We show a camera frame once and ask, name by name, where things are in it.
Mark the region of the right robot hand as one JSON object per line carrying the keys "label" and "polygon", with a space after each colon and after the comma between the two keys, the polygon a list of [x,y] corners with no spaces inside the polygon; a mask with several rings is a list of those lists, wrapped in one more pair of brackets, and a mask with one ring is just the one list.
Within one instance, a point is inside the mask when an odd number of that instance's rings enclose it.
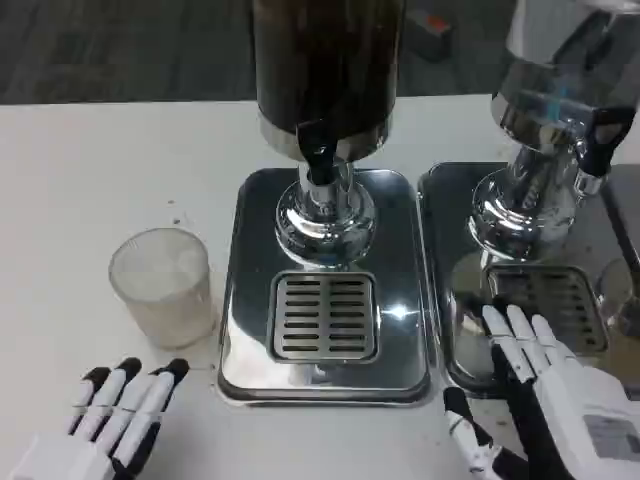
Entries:
{"label": "right robot hand", "polygon": [[478,308],[525,454],[474,419],[465,392],[443,391],[449,434],[477,479],[636,479],[639,405],[609,373],[582,364],[540,314],[508,304]]}

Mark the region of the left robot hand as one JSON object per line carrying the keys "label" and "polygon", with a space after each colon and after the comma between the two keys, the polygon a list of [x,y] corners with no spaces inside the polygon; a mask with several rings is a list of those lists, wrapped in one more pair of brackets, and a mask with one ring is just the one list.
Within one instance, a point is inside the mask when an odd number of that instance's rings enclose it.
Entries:
{"label": "left robot hand", "polygon": [[10,479],[135,479],[156,443],[163,415],[190,371],[175,358],[151,372],[136,357],[96,367],[81,379],[60,432],[39,434]]}

